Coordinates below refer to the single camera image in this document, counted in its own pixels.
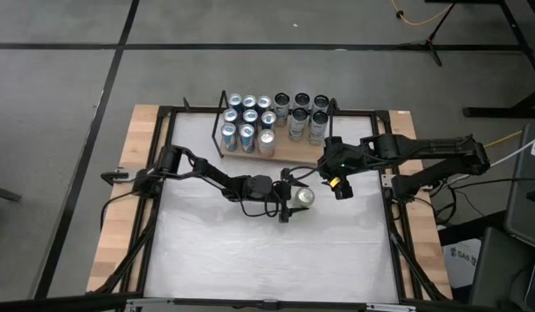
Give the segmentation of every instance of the wooden board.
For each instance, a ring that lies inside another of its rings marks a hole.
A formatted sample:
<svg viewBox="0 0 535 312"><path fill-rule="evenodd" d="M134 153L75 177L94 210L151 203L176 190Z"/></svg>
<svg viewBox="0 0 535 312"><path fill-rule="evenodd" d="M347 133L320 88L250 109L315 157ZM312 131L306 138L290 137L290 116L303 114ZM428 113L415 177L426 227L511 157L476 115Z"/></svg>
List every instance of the wooden board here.
<svg viewBox="0 0 535 312"><path fill-rule="evenodd" d="M272 157L266 158L259 154L258 145L256 141L256 148L252 153L246 153L242 150L242 145L238 142L238 148L234 152L226 149L225 144L221 141L221 152L229 157L243 157L254 159L268 159L278 161L291 161L316 165L317 160L323 155L323 145L314 146L310 144L308 128L304 129L302 140L294 141L288 137L288 127L290 121L284 127L275 128L275 154Z"/></svg>
<svg viewBox="0 0 535 312"><path fill-rule="evenodd" d="M137 105L134 108L119 166L135 170L146 165L157 111L158 106ZM390 111L390 119L393 133L404 134L415 139L414 124L410 112ZM412 174L422 169L420 160L410 160L400 166L402 174ZM131 187L131 184L115 185L111 197L128 192ZM419 192L417 197L430 200L425 192ZM127 254L137 204L138 199L130 196L113 202L109 206L97 246L94 266L88 280L88 290L100 287ZM438 289L445 296L452 298L433 210L427 204L417 201L408 204L407 208L416 258ZM135 287L138 266L135 265L132 271L129 289ZM403 259L401 267L407 297L413 298L411 276L408 265Z"/></svg>

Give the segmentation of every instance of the aluminum can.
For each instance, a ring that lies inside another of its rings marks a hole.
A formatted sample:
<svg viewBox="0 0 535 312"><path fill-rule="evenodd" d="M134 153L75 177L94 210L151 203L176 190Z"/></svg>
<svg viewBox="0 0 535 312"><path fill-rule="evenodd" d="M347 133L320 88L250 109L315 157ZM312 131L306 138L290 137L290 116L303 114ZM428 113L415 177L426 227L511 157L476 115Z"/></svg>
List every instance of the aluminum can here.
<svg viewBox="0 0 535 312"><path fill-rule="evenodd" d="M247 111L248 109L256 110L257 101L255 96L247 95L242 103L244 104L244 111Z"/></svg>
<svg viewBox="0 0 535 312"><path fill-rule="evenodd" d="M325 140L325 130L329 123L329 116L322 111L317 111L311 118L310 123L310 144L322 145Z"/></svg>
<svg viewBox="0 0 535 312"><path fill-rule="evenodd" d="M261 115L261 130L270 129L275 132L277 116L273 112L265 112Z"/></svg>
<svg viewBox="0 0 535 312"><path fill-rule="evenodd" d="M236 125L238 121L238 113L236 109L233 109L233 108L226 109L223 112L223 119L225 120L225 123L230 122Z"/></svg>
<svg viewBox="0 0 535 312"><path fill-rule="evenodd" d="M290 97L284 93L275 95L275 101L273 103L273 111L277 116L275 126L284 127L288 121L288 108L290 107Z"/></svg>
<svg viewBox="0 0 535 312"><path fill-rule="evenodd" d="M308 124L308 112L303 108L295 108L292 110L290 117L290 127L288 128L288 136L291 140L301 140L303 137L303 130Z"/></svg>
<svg viewBox="0 0 535 312"><path fill-rule="evenodd" d="M221 127L221 133L223 134L223 143L225 144L226 150L229 152L236 151L236 126L233 123L227 122Z"/></svg>
<svg viewBox="0 0 535 312"><path fill-rule="evenodd" d="M256 111L258 112L258 115L261 116L265 112L267 112L271 108L271 99L269 96L262 96L258 100L258 104L256 105Z"/></svg>
<svg viewBox="0 0 535 312"><path fill-rule="evenodd" d="M307 187L300 187L294 195L294 201L299 207L310 208L313 202L316 200L316 194Z"/></svg>
<svg viewBox="0 0 535 312"><path fill-rule="evenodd" d="M248 109L242 114L242 119L244 120L245 124L251 125L255 128L256 124L258 123L258 112L253 109Z"/></svg>
<svg viewBox="0 0 535 312"><path fill-rule="evenodd" d="M246 153L252 153L253 152L253 141L254 141L254 133L256 130L248 125L244 124L240 128L240 140L242 143L242 150Z"/></svg>
<svg viewBox="0 0 535 312"><path fill-rule="evenodd" d="M258 135L258 150L263 157L275 154L275 133L270 129L262 130Z"/></svg>
<svg viewBox="0 0 535 312"><path fill-rule="evenodd" d="M244 112L244 104L242 104L242 96L240 94L229 95L229 108L236 110L238 114Z"/></svg>
<svg viewBox="0 0 535 312"><path fill-rule="evenodd" d="M310 110L310 96L307 94L296 94L294 97L294 109L303 108L305 111Z"/></svg>
<svg viewBox="0 0 535 312"><path fill-rule="evenodd" d="M313 119L313 115L318 111L327 113L328 108L329 108L329 98L326 97L325 95L316 96L315 99L313 99L313 105L311 106L311 112L310 112L311 119Z"/></svg>

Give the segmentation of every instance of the white sheet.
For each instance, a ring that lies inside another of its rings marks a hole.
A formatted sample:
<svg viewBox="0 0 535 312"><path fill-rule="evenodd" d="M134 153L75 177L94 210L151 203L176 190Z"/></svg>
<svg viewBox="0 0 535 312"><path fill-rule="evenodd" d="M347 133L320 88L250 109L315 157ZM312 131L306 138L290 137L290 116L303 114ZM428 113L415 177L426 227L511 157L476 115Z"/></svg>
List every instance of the white sheet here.
<svg viewBox="0 0 535 312"><path fill-rule="evenodd" d="M173 144L190 148L230 176L268 174L275 180L283 167L296 166L220 159L211 140L213 120L214 114L178 114ZM334 132L357 144L372 134L371 123L335 117ZM179 172L188 171L183 159ZM316 201L288 224L246 217L239 204L200 179L167 181L145 296L398 302L377 172L350 176L354 197L341 201L321 181L318 174L303 181ZM245 208L259 213L263 204L246 202Z"/></svg>

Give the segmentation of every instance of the gray floor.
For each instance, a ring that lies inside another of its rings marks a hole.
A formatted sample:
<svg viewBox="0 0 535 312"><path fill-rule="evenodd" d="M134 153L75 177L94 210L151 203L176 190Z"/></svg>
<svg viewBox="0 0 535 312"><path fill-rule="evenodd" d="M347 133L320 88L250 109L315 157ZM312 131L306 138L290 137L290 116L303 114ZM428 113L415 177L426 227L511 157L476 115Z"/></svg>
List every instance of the gray floor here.
<svg viewBox="0 0 535 312"><path fill-rule="evenodd" d="M411 20L445 5L396 0ZM508 1L535 49L535 16ZM118 42L128 0L0 0L0 42ZM141 0L129 42L399 43L425 37L434 23L411 27L391 2L369 0ZM514 43L498 7L461 4L436 42ZM0 301L30 296L75 163L101 94L112 51L0 50L0 185L21 204L0 200ZM213 105L222 89L241 94L307 92L336 97L343 108L410 110L420 138L474 133L488 142L527 120L468 120L464 106L508 107L535 88L517 54L429 55L349 51L126 51L50 291L82 294L110 187L99 178L121 155L135 104ZM488 151L508 154L517 142ZM512 162L484 179L509 177ZM508 184L466 189L483 212L504 209ZM450 198L434 199L443 206ZM453 223L478 217L463 198Z"/></svg>

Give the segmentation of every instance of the white cable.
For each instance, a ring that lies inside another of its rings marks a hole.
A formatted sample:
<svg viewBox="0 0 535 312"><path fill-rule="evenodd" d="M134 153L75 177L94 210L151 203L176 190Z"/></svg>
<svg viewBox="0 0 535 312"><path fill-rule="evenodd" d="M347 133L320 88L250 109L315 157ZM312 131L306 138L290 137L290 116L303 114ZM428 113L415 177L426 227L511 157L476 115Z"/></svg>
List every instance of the white cable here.
<svg viewBox="0 0 535 312"><path fill-rule="evenodd" d="M510 158L516 156L517 154L523 152L527 147L532 146L533 143L535 143L535 139L534 139L533 141L531 141L531 142L525 144L524 146L522 146L519 150L517 150L517 151L511 153L510 155L504 157L503 159L500 159L500 160L497 160L497 161L493 162L493 163L491 164L491 168L494 167L494 166L496 166L496 165L499 165L499 164L501 164L501 163L503 163L503 162L509 160ZM460 181L461 179L466 179L467 177L469 177L469 174L464 174L464 175L462 175L462 176L459 176L458 178L453 179L452 181L446 183L443 187L446 187L446 186L449 186L449 185L451 185L451 184L453 184L453 183L456 183L456 182Z"/></svg>

